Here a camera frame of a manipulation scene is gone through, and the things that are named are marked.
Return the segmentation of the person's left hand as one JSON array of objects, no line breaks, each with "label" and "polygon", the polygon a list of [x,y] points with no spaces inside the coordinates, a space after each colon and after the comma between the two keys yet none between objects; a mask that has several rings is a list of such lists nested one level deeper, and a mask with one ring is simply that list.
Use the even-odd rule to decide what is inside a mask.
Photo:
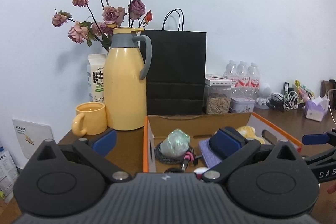
[{"label": "person's left hand", "polygon": [[328,189],[327,189],[327,192],[329,194],[332,194],[334,192],[336,192],[336,182],[334,182]]}]

